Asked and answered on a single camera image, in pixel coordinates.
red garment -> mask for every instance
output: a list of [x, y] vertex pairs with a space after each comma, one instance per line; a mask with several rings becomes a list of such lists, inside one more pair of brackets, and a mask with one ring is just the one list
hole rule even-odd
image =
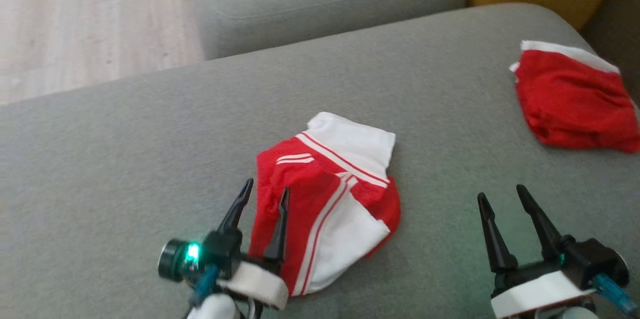
[[260, 256], [289, 187], [281, 277], [292, 296], [317, 292], [389, 239], [400, 198], [386, 176], [395, 134], [321, 112], [309, 130], [258, 155], [249, 255]]
[[579, 48], [523, 41], [522, 50], [516, 91], [540, 142], [640, 151], [638, 121], [618, 68]]

red fabric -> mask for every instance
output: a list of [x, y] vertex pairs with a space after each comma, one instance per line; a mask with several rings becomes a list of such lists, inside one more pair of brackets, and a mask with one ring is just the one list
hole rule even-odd
[[619, 74], [557, 52], [525, 50], [515, 75], [526, 123], [540, 142], [640, 151], [638, 122]]
[[[280, 157], [306, 153], [311, 154], [312, 162], [277, 164]], [[345, 169], [295, 137], [259, 153], [257, 162], [257, 210], [248, 253], [250, 256], [262, 257], [279, 217], [278, 204], [282, 192], [285, 187], [289, 187], [285, 262], [280, 276], [292, 295], [314, 222], [341, 183], [341, 177], [336, 174], [344, 173]], [[351, 189], [354, 198], [374, 218], [384, 221], [391, 231], [384, 242], [396, 231], [400, 222], [400, 198], [393, 178], [390, 179], [391, 184], [387, 188], [358, 180]], [[367, 257], [381, 245], [371, 250]]]

green light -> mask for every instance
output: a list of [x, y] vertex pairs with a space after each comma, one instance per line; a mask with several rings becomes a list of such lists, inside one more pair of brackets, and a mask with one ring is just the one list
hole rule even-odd
[[187, 248], [187, 257], [188, 260], [198, 260], [200, 256], [200, 246], [198, 244], [189, 244]]

blue cable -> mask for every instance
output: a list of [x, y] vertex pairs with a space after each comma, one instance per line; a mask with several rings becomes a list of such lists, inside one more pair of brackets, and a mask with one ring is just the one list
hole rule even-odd
[[189, 298], [190, 306], [199, 308], [202, 305], [202, 302], [211, 294], [211, 289], [216, 284], [218, 272], [218, 267], [215, 265], [211, 265], [204, 271]]
[[637, 318], [638, 305], [606, 274], [598, 274], [593, 278], [593, 288], [608, 299], [620, 312], [627, 317]]

light wood floor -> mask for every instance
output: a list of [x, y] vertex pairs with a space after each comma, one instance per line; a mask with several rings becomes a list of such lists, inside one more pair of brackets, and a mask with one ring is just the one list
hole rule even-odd
[[0, 0], [0, 102], [201, 62], [192, 0]]

